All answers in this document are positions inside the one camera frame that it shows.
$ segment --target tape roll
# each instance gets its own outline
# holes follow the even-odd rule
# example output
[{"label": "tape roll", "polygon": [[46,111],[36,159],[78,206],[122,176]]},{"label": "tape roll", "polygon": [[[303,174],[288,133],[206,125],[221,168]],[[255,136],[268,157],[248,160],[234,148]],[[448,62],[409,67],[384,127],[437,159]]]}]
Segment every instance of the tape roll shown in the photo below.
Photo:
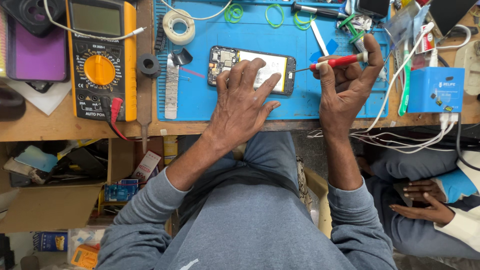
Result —
[{"label": "tape roll", "polygon": [[137,60],[137,68],[149,78],[157,78],[162,73],[158,59],[151,53],[142,54]]},{"label": "tape roll", "polygon": [[[190,16],[190,14],[188,14],[188,12],[184,10],[177,9],[177,11],[187,16]],[[182,34],[173,31],[173,26],[177,23],[186,25],[187,30],[185,30],[185,32]],[[193,22],[193,20],[183,15],[180,15],[172,10],[167,12],[167,14],[165,14],[165,17],[163,17],[163,29],[168,39],[170,39],[170,41],[176,45],[187,45],[195,37],[195,23]]]}]

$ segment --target hand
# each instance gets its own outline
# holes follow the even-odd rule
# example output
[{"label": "hand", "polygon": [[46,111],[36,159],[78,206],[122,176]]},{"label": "hand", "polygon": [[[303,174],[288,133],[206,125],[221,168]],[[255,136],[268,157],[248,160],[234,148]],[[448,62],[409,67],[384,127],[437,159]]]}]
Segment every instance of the hand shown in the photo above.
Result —
[{"label": "hand", "polygon": [[426,192],[423,193],[423,197],[431,204],[431,206],[427,208],[415,208],[392,204],[390,205],[390,208],[406,218],[433,221],[442,226],[445,226],[452,221],[455,213],[450,208],[437,201],[433,196],[430,196]]},{"label": "hand", "polygon": [[[321,80],[322,85],[319,114],[325,138],[348,139],[348,131],[383,68],[382,52],[375,38],[367,34],[363,42],[369,53],[369,65],[363,72],[360,65],[354,63],[334,69],[328,64],[323,64],[320,70],[313,73],[316,79]],[[338,58],[338,56],[322,57],[318,62],[331,58]]]},{"label": "hand", "polygon": [[430,196],[433,196],[435,199],[441,202],[447,201],[443,191],[440,189],[437,183],[432,180],[412,181],[408,185],[408,187],[403,188],[403,191],[405,191],[405,197],[411,199],[412,201],[427,202],[423,197],[423,193],[425,192],[428,192]]},{"label": "hand", "polygon": [[211,139],[224,154],[252,138],[263,128],[270,112],[280,106],[278,101],[264,104],[280,73],[270,76],[257,91],[253,89],[257,72],[265,65],[260,58],[242,60],[216,78],[218,100],[202,137]]}]

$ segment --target red screwdriver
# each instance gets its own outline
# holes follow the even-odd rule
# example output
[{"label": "red screwdriver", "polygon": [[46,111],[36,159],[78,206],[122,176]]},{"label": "red screwdriver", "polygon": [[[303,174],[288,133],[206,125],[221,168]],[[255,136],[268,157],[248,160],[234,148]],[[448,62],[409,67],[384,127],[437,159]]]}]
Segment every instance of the red screwdriver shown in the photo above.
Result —
[{"label": "red screwdriver", "polygon": [[363,53],[344,56],[338,59],[329,59],[317,64],[311,64],[310,67],[308,68],[291,71],[289,73],[295,73],[295,72],[304,71],[308,69],[311,71],[319,70],[321,64],[329,64],[331,67],[336,67],[336,66],[350,65],[355,62],[368,62],[368,52],[364,51]]}]

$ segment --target black rubber ring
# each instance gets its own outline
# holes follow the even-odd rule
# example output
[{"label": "black rubber ring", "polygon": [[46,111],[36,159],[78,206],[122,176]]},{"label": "black rubber ring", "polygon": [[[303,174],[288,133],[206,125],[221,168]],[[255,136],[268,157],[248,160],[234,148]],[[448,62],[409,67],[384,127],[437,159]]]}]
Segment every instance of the black rubber ring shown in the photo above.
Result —
[{"label": "black rubber ring", "polygon": [[142,54],[137,60],[137,68],[149,78],[157,78],[162,73],[158,59],[151,53]]}]

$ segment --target orange multimeter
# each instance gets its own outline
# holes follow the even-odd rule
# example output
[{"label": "orange multimeter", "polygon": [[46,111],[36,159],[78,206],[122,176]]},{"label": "orange multimeter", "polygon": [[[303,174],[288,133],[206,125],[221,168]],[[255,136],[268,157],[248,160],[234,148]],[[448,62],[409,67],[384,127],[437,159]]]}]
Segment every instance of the orange multimeter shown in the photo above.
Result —
[{"label": "orange multimeter", "polygon": [[[136,29],[136,10],[121,0],[66,0],[68,27],[100,37],[122,37]],[[121,98],[117,121],[137,118],[136,36],[102,40],[68,32],[73,113],[104,121],[101,97]]]},{"label": "orange multimeter", "polygon": [[97,260],[98,249],[87,245],[79,245],[73,254],[71,264],[81,266],[90,270],[95,269]]}]

